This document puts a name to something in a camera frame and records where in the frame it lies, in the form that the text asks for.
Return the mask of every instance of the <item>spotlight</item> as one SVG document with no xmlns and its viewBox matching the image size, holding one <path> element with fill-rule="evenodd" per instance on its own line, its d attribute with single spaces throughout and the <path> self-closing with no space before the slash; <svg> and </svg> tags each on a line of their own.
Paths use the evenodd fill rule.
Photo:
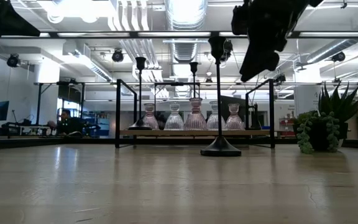
<svg viewBox="0 0 358 224">
<path fill-rule="evenodd" d="M 343 62 L 346 58 L 346 55 L 344 52 L 339 52 L 338 54 L 331 57 L 331 60 L 333 62 Z"/>
<path fill-rule="evenodd" d="M 11 54 L 11 56 L 8 58 L 6 64 L 7 66 L 11 67 L 11 68 L 17 68 L 20 67 L 21 65 L 21 60 L 19 59 L 19 55 L 18 54 Z"/>
<path fill-rule="evenodd" d="M 274 80 L 274 82 L 276 83 L 283 83 L 285 82 L 287 79 L 285 78 L 284 74 L 279 74 L 278 77 Z"/>
<path fill-rule="evenodd" d="M 213 83 L 212 78 L 207 78 L 207 79 L 205 80 L 205 82 L 206 82 L 206 83 Z"/>
<path fill-rule="evenodd" d="M 122 49 L 114 50 L 114 53 L 111 57 L 114 62 L 122 62 L 124 60 L 124 55 L 122 54 Z"/>
</svg>

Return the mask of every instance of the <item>ceiling light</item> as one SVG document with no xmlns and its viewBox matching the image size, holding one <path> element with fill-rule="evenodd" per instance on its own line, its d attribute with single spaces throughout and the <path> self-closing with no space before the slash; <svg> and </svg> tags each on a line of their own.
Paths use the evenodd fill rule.
<svg viewBox="0 0 358 224">
<path fill-rule="evenodd" d="M 208 40 L 162 40 L 164 44 L 207 44 Z"/>
<path fill-rule="evenodd" d="M 139 37 L 209 37 L 210 32 L 139 32 Z"/>
<path fill-rule="evenodd" d="M 220 32 L 221 37 L 247 37 L 246 35 L 234 35 L 232 32 Z"/>
<path fill-rule="evenodd" d="M 128 32 L 59 32 L 59 37 L 129 37 Z"/>
<path fill-rule="evenodd" d="M 358 32 L 301 32 L 300 37 L 358 37 Z"/>
<path fill-rule="evenodd" d="M 41 33 L 39 37 L 50 37 L 49 33 Z M 3 38 L 38 38 L 38 37 L 30 37 L 30 36 L 22 36 L 22 35 L 4 35 Z"/>
</svg>

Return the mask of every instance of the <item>air duct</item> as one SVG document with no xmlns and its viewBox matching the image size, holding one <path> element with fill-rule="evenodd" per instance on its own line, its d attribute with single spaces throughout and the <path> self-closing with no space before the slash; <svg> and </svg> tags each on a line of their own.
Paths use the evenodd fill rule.
<svg viewBox="0 0 358 224">
<path fill-rule="evenodd" d="M 358 39 L 335 40 L 325 45 L 314 53 L 310 54 L 306 61 L 308 63 L 317 63 L 333 55 L 338 54 L 344 49 L 351 47 L 358 43 Z"/>
<path fill-rule="evenodd" d="M 165 0 L 168 29 L 200 30 L 205 22 L 207 3 L 207 0 Z M 171 44 L 173 62 L 194 61 L 199 45 Z"/>
</svg>

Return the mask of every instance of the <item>pink glass vase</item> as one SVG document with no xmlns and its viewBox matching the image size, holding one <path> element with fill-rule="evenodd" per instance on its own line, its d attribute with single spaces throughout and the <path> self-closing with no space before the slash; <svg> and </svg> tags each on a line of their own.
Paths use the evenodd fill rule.
<svg viewBox="0 0 358 224">
<path fill-rule="evenodd" d="M 185 123 L 185 130 L 188 131 L 202 131 L 207 130 L 206 121 L 201 113 L 201 98 L 191 98 L 191 114 L 187 116 Z"/>
<path fill-rule="evenodd" d="M 179 114 L 179 103 L 172 102 L 170 103 L 169 107 L 171 109 L 171 115 L 168 117 L 167 122 L 165 123 L 164 130 L 182 131 L 185 124 Z"/>
<path fill-rule="evenodd" d="M 206 123 L 208 130 L 210 131 L 216 131 L 219 129 L 219 116 L 218 116 L 218 102 L 217 101 L 211 101 L 209 102 L 212 107 L 212 114 L 208 118 L 208 122 Z M 222 117 L 222 130 L 227 130 L 226 123 L 224 122 L 224 119 Z"/>
<path fill-rule="evenodd" d="M 227 119 L 228 130 L 244 130 L 244 123 L 238 115 L 240 104 L 230 103 L 229 105 L 230 116 Z"/>
<path fill-rule="evenodd" d="M 159 130 L 157 119 L 155 119 L 154 116 L 154 103 L 145 103 L 144 109 L 146 111 L 146 115 L 143 118 L 144 124 L 151 127 L 153 130 Z"/>
</svg>

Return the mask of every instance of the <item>fluorescent light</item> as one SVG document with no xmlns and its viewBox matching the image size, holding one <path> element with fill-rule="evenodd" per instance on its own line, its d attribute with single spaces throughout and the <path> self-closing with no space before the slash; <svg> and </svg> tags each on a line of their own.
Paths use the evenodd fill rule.
<svg viewBox="0 0 358 224">
<path fill-rule="evenodd" d="M 3 35 L 3 38 L 38 38 L 38 37 L 31 37 L 31 36 L 23 36 L 23 35 Z M 48 33 L 40 33 L 39 37 L 50 37 Z"/>
<path fill-rule="evenodd" d="M 210 32 L 139 32 L 139 37 L 209 37 Z"/>
<path fill-rule="evenodd" d="M 358 37 L 358 32 L 301 32 L 300 37 Z"/>
<path fill-rule="evenodd" d="M 112 100 L 85 100 L 86 102 L 109 102 Z"/>
<path fill-rule="evenodd" d="M 59 37 L 129 37 L 128 32 L 59 32 Z"/>
<path fill-rule="evenodd" d="M 234 35 L 232 32 L 220 32 L 221 37 L 247 37 L 246 35 Z"/>
<path fill-rule="evenodd" d="M 285 96 L 279 96 L 279 98 L 280 99 L 285 99 L 285 98 L 287 98 L 287 97 L 289 97 L 289 96 L 292 96 L 293 95 L 293 93 L 290 93 L 290 94 L 287 94 L 287 95 L 285 95 Z"/>
<path fill-rule="evenodd" d="M 100 85 L 100 86 L 109 86 L 109 85 L 114 85 L 115 83 L 97 83 L 97 82 L 90 82 L 90 83 L 85 83 L 85 85 Z"/>
<path fill-rule="evenodd" d="M 162 40 L 164 44 L 207 44 L 208 40 Z"/>
</svg>

